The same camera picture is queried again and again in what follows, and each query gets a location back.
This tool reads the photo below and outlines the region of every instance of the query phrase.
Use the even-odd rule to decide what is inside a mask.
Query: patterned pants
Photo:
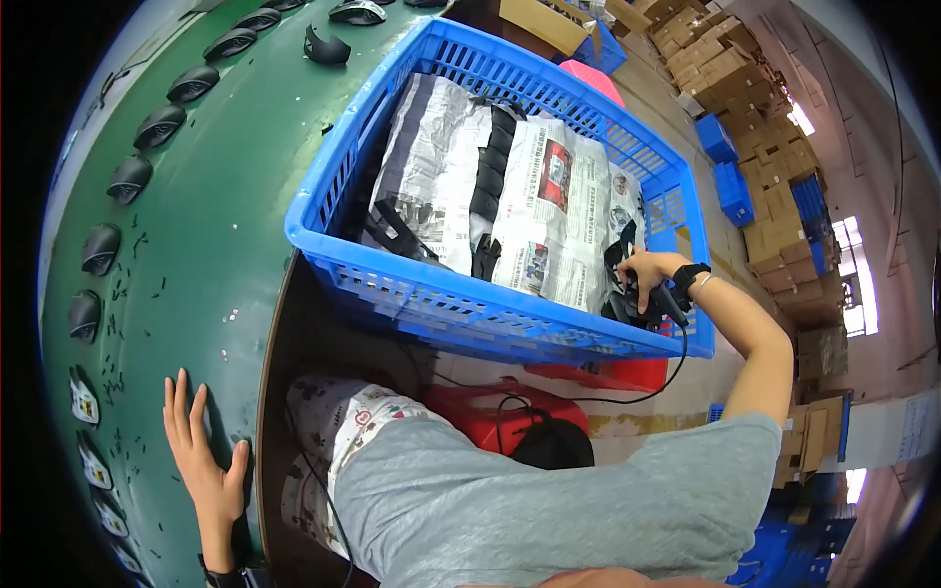
[[[335,501],[337,476],[350,457],[375,438],[387,423],[403,417],[447,422],[417,401],[360,380],[319,375],[297,378],[288,389],[287,420],[291,433]],[[327,495],[311,475],[304,455],[295,459],[281,490],[281,519],[313,537],[325,548],[349,559],[337,531]]]

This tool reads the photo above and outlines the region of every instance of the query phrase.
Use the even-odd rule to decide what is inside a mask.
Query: silver bracelet
[[[699,296],[699,293],[703,291],[703,288],[706,287],[706,282],[708,282],[710,279],[712,279],[712,274],[709,274],[708,276],[706,276],[706,277],[703,279],[702,283],[699,284],[699,288],[696,290],[696,297],[698,297],[698,296]]]

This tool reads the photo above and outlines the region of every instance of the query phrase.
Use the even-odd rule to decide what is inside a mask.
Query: pink plastic stool
[[[595,68],[587,66],[581,63],[581,61],[576,61],[574,59],[563,61],[559,64],[559,67],[579,78],[588,86],[591,86],[597,91],[601,92],[614,101],[614,103],[624,106],[624,101],[621,100],[621,95],[617,93],[616,89],[614,89],[614,83],[611,81],[611,78],[604,73],[599,72]]]

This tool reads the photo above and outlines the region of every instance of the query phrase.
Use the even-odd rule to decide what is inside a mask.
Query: wristwatch
[[[704,263],[690,263],[688,265],[681,266],[677,272],[673,275],[673,283],[675,283],[677,292],[681,292],[687,298],[690,298],[689,289],[690,286],[696,282],[696,276],[702,274],[703,272],[712,272],[712,268]]]
[[[202,567],[202,574],[206,577],[206,583],[211,588],[245,588],[245,578],[238,568],[233,569],[228,574],[217,574],[206,569],[206,563],[202,560],[202,554],[199,553],[199,566]]]

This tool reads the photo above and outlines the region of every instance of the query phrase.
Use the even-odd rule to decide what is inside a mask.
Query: green table surface
[[[195,385],[209,385],[207,422],[224,467],[235,441],[248,438],[254,445],[266,352],[293,253],[284,213],[324,140],[321,130],[392,45],[435,12],[398,2],[386,7],[385,23],[366,28],[331,24],[327,12],[335,4],[319,0],[286,13],[242,54],[216,64],[222,79],[186,105],[182,130],[146,151],[154,165],[150,184],[131,205],[118,205],[105,189],[112,170],[134,152],[137,126],[167,103],[170,82],[199,64],[203,49],[259,0],[230,0],[200,17],[117,106],[75,181],[56,236],[42,316],[43,369],[56,432],[74,456],[71,474],[82,487],[75,431],[90,434],[115,481],[113,502],[126,515],[126,547],[157,587],[201,585],[195,513],[163,431],[163,379],[185,367]],[[308,24],[353,47],[345,68],[304,57]],[[101,223],[120,227],[122,243],[111,272],[95,278],[81,271],[81,247],[88,229]],[[146,242],[134,247],[145,233]],[[92,345],[69,337],[71,296],[82,289],[104,302]],[[111,317],[117,333],[109,335]],[[97,428],[71,413],[69,367],[76,364],[99,399]],[[123,391],[106,393],[119,381]],[[247,536],[261,554],[256,496],[253,477]],[[97,519],[90,490],[83,498],[81,507]],[[104,529],[101,534],[111,539]]]

